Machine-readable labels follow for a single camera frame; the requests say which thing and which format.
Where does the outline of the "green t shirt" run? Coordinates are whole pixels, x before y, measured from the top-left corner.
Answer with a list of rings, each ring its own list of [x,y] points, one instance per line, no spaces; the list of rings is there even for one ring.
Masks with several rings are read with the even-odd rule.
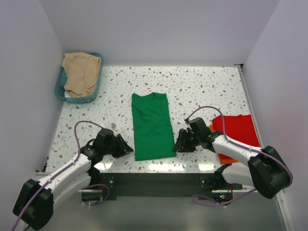
[[[135,160],[172,158],[174,134],[165,93],[132,94]]]

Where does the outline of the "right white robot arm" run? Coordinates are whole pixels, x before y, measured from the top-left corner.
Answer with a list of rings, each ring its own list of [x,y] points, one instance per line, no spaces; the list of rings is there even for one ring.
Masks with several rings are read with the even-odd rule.
[[[229,165],[214,177],[215,185],[226,189],[230,184],[237,183],[254,187],[265,198],[273,198],[280,190],[292,184],[293,176],[275,148],[254,147],[236,141],[220,131],[211,131],[204,120],[197,117],[186,120],[189,127],[181,129],[175,152],[190,153],[201,146],[213,153],[223,154],[235,159],[249,169],[247,174],[243,171],[234,173],[229,171]]]

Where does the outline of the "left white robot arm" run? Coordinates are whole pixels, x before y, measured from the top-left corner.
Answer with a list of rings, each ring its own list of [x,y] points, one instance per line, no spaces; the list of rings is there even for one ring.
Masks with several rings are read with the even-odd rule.
[[[120,134],[102,128],[96,138],[79,147],[78,153],[57,171],[40,180],[26,181],[13,207],[13,214],[18,221],[40,230],[50,221],[59,203],[78,190],[94,189],[99,185],[100,172],[95,165],[104,156],[120,158],[133,151]]]

